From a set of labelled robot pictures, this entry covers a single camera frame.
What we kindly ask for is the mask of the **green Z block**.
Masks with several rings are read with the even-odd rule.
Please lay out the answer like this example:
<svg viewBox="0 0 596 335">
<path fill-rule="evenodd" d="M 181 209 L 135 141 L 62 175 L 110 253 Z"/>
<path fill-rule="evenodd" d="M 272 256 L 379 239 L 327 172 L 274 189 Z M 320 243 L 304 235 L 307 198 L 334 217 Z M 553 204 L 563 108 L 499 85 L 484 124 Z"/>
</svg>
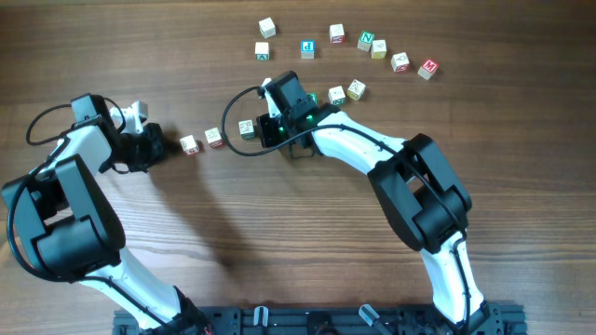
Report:
<svg viewBox="0 0 596 335">
<path fill-rule="evenodd" d="M 238 122 L 239 133 L 243 140 L 255 137 L 255 128 L 251 120 L 241 120 Z"/>
</svg>

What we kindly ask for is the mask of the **red G block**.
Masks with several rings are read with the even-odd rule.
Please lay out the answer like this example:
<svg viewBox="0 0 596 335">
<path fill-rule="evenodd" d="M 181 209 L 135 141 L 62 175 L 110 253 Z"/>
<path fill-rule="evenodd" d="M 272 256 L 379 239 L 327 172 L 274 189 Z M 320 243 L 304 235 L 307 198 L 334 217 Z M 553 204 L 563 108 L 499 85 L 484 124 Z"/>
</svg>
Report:
<svg viewBox="0 0 596 335">
<path fill-rule="evenodd" d="M 198 142 L 193 135 L 180 138 L 180 144 L 183 152 L 187 155 L 198 154 L 200 152 Z"/>
</svg>

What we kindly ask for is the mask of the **red block with drawing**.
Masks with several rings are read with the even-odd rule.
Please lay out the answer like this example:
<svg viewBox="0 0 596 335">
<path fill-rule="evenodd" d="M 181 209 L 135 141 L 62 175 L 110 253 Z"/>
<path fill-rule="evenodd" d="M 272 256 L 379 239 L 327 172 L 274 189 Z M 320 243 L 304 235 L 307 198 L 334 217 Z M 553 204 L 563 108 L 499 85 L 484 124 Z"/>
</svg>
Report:
<svg viewBox="0 0 596 335">
<path fill-rule="evenodd" d="M 224 146 L 224 140 L 217 127 L 205 131 L 205 137 L 210 148 L 217 149 Z"/>
</svg>

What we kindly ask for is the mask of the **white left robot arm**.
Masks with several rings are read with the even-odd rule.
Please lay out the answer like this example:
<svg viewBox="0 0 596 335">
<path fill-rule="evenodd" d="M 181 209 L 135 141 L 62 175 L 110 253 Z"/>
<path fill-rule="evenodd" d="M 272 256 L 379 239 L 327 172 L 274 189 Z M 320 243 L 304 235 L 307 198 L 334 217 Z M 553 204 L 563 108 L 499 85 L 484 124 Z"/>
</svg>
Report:
<svg viewBox="0 0 596 335">
<path fill-rule="evenodd" d="M 106 295 L 127 318 L 117 334 L 210 334 L 192 301 L 154 276 L 127 248 L 123 225 L 95 177 L 119 164 L 146 172 L 166 157 L 161 127 L 137 100 L 120 108 L 85 94 L 71 100 L 74 123 L 36 168 L 6 183 L 7 242 L 29 274 L 80 283 Z"/>
</svg>

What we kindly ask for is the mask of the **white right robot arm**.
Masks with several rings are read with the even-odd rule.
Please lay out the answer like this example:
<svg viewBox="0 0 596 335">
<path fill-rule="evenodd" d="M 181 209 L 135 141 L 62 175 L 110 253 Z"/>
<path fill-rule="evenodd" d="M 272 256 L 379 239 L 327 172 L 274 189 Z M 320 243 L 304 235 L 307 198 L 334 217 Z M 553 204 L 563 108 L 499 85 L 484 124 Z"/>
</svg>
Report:
<svg viewBox="0 0 596 335">
<path fill-rule="evenodd" d="M 435 308 L 457 331 L 470 331 L 484 305 L 467 257 L 471 197 L 437 144 L 424 134 L 386 136 L 337 105 L 318 105 L 293 71 L 265 79 L 258 94 L 268 107 L 264 147 L 298 141 L 366 175 L 393 232 L 421 254 Z"/>
</svg>

